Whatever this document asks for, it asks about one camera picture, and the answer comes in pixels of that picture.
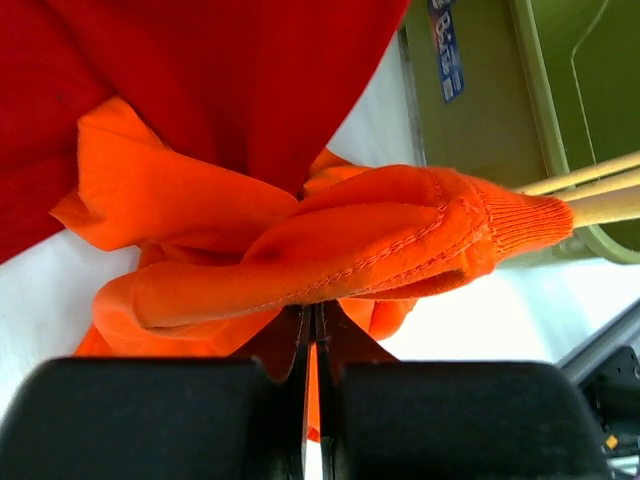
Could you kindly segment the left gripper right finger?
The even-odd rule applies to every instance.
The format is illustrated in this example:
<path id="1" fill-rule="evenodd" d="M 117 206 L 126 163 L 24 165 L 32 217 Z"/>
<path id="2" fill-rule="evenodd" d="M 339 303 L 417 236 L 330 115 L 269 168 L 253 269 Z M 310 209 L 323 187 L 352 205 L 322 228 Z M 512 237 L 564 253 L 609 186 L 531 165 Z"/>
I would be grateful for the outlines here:
<path id="1" fill-rule="evenodd" d="M 539 362 L 401 361 L 314 308 L 327 479 L 606 479 L 578 389 Z"/>

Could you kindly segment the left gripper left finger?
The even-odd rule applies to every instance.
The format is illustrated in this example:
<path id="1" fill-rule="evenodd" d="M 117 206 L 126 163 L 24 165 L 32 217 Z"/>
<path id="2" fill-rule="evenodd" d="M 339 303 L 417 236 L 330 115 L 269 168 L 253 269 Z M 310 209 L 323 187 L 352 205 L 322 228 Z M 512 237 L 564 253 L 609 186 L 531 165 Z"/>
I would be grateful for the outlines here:
<path id="1" fill-rule="evenodd" d="M 57 358 L 1 425 L 5 479 L 300 479 L 311 311 L 225 358 Z"/>

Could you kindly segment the orange t shirt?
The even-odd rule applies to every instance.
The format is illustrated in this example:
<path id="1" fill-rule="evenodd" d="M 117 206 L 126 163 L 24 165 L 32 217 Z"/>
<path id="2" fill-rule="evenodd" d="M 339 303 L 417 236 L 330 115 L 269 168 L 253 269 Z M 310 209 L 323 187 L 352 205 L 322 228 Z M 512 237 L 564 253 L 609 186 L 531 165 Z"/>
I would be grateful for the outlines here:
<path id="1" fill-rule="evenodd" d="M 222 357 L 284 307 L 330 300 L 382 340 L 419 298 L 573 229 L 553 197 L 329 151 L 296 198 L 170 150 L 119 98 L 78 126 L 79 184 L 53 215 L 101 250 L 140 250 L 96 294 L 82 357 Z"/>

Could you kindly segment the yellow hanger of orange shirt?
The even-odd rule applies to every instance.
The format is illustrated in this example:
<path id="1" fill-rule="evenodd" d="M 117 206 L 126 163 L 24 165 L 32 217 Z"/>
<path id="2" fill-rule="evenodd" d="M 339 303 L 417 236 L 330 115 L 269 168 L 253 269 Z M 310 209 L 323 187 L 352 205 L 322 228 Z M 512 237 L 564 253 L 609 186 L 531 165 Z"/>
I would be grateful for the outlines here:
<path id="1" fill-rule="evenodd" d="M 573 212 L 574 228 L 639 218 L 639 152 L 596 163 L 514 189 L 551 195 Z"/>

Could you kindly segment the red t shirt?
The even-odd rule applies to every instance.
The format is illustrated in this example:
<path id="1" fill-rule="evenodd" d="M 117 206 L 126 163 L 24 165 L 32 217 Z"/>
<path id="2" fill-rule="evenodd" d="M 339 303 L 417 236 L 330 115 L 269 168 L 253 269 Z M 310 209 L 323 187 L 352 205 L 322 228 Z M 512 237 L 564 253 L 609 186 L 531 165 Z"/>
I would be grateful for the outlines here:
<path id="1" fill-rule="evenodd" d="M 1 257 L 57 233 L 78 120 L 124 99 L 173 150 L 299 192 L 404 1 L 5 1 Z"/>

